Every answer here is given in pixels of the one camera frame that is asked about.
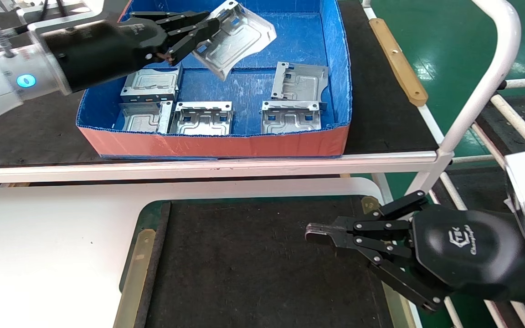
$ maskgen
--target spring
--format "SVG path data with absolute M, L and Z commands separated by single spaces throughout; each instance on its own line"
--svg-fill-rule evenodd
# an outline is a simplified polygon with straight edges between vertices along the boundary
M 0 27 L 0 50 L 5 52 L 5 56 L 7 58 L 12 58 L 14 56 L 13 52 L 11 52 L 11 42 L 9 42 L 9 39 L 7 35 L 2 31 Z

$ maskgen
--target black rubber mat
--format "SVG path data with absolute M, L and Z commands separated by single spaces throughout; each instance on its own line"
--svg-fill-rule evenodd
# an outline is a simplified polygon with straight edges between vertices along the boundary
M 339 1 L 352 64 L 354 94 L 347 154 L 435 151 L 422 116 L 398 84 L 362 4 Z
M 346 154 L 436 149 L 423 119 L 408 102 L 358 1 L 341 1 L 350 44 L 354 115 Z M 116 20 L 118 15 L 111 15 Z M 3 28 L 19 25 L 15 13 L 0 13 Z M 13 40 L 28 44 L 27 37 Z M 75 126 L 82 93 L 59 92 L 29 100 L 0 116 L 0 167 L 17 165 L 135 162 L 103 159 Z
M 304 240 L 361 210 L 357 196 L 174 202 L 146 328 L 392 327 L 359 257 Z

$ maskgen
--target blue liner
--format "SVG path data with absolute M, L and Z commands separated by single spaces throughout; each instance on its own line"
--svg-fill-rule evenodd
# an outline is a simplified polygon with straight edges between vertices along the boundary
M 236 111 L 231 137 L 260 134 L 261 104 L 269 100 L 277 62 L 329 66 L 329 86 L 321 99 L 322 130 L 349 125 L 352 114 L 350 56 L 337 0 L 243 0 L 246 8 L 275 25 L 277 39 L 267 48 L 239 62 L 227 80 L 220 81 L 192 55 L 182 61 L 179 102 L 232 101 Z M 132 11 L 213 10 L 218 0 L 133 0 Z M 146 68 L 171 69 L 165 63 Z M 123 133 L 120 92 L 125 78 L 92 87 L 85 92 L 77 126 Z

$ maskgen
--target table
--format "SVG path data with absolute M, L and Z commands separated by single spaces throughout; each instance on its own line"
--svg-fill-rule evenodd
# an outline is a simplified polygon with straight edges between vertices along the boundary
M 428 108 L 417 108 L 406 98 L 361 4 L 348 0 L 340 6 L 348 33 L 354 91 L 354 114 L 342 158 L 196 162 L 103 159 L 75 127 L 81 94 L 64 97 L 54 93 L 0 117 L 0 183 L 436 172 L 421 179 L 427 182 L 427 189 L 450 161 L 450 154 L 437 154 L 442 135 Z M 13 13 L 0 14 L 2 27 L 16 24 Z M 436 139 L 431 129 L 436 131 Z

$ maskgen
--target tan wooden strip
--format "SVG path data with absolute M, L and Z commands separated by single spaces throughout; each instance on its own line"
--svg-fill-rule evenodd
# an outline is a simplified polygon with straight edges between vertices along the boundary
M 408 60 L 402 53 L 400 46 L 394 39 L 394 36 L 388 29 L 385 21 L 381 18 L 373 18 L 370 20 L 370 26 L 388 58 L 392 72 L 396 76 L 396 80 L 406 93 L 408 100 L 415 106 L 424 106 L 427 103 L 429 95 L 425 88 L 422 87 L 417 75 L 412 69 Z

